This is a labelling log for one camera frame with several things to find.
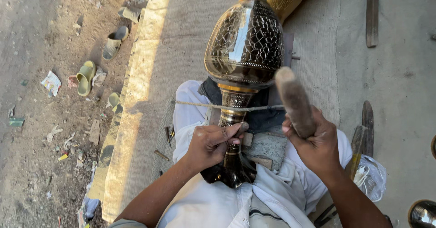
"rope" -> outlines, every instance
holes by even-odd
[[[212,108],[217,108],[217,109],[231,110],[231,111],[235,111],[235,112],[250,112],[250,111],[258,111],[258,110],[265,110],[265,109],[281,110],[284,108],[283,105],[267,105],[267,106],[249,107],[249,108],[235,108],[235,107],[229,107],[229,106],[223,106],[223,105],[210,105],[210,104],[183,102],[183,101],[176,101],[176,103],[177,104],[185,104],[185,105],[212,107]]]

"black cloth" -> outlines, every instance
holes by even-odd
[[[206,79],[198,88],[201,95],[206,96],[214,105],[222,105],[222,94],[217,83],[210,77]],[[268,95],[270,88],[265,88],[256,93],[251,99],[248,107],[259,107],[268,105]],[[249,133],[265,132],[271,127],[281,125],[285,120],[285,110],[265,109],[248,112],[245,116],[245,121],[248,122],[250,128]]]

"dirt ground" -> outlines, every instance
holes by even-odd
[[[121,92],[137,25],[121,19],[117,10],[127,0],[0,0],[0,227],[77,227],[76,212],[91,179],[112,119],[106,108],[108,96]],[[83,15],[83,26],[73,27]],[[111,61],[102,58],[107,35],[121,25],[130,35]],[[86,60],[107,72],[102,87],[94,87],[86,101],[77,88],[68,88]],[[49,71],[62,82],[56,97],[49,98],[41,81]],[[28,80],[27,86],[20,83]],[[8,110],[25,118],[20,128],[8,126]],[[92,122],[100,121],[98,146],[89,142]],[[51,143],[45,140],[54,126],[63,129]],[[74,150],[58,161],[64,142],[72,139]],[[75,170],[79,149],[87,156]],[[104,226],[97,209],[95,227]]]

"green slipper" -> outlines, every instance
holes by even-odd
[[[80,96],[87,96],[91,91],[91,81],[95,76],[97,66],[92,61],[87,61],[80,67],[79,72],[76,74],[76,78],[79,81],[77,86],[77,92]]]
[[[103,59],[112,60],[118,53],[121,47],[121,41],[124,41],[129,35],[127,26],[120,27],[116,32],[112,32],[108,36],[108,41],[103,48]]]
[[[129,19],[138,24],[139,17],[141,16],[141,9],[135,7],[121,7],[118,10],[118,16]]]
[[[108,101],[110,105],[113,107],[112,111],[115,112],[119,102],[119,93],[113,92],[109,95]]]

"hand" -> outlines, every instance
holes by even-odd
[[[195,127],[188,152],[182,159],[189,165],[189,169],[196,173],[219,164],[224,159],[228,145],[241,142],[243,134],[239,138],[233,138],[240,127],[240,123],[230,127],[215,125]]]
[[[314,136],[307,140],[296,134],[288,114],[282,124],[282,131],[294,145],[302,162],[324,182],[343,172],[339,162],[336,126],[327,121],[322,111],[314,106],[312,114],[317,129]]]

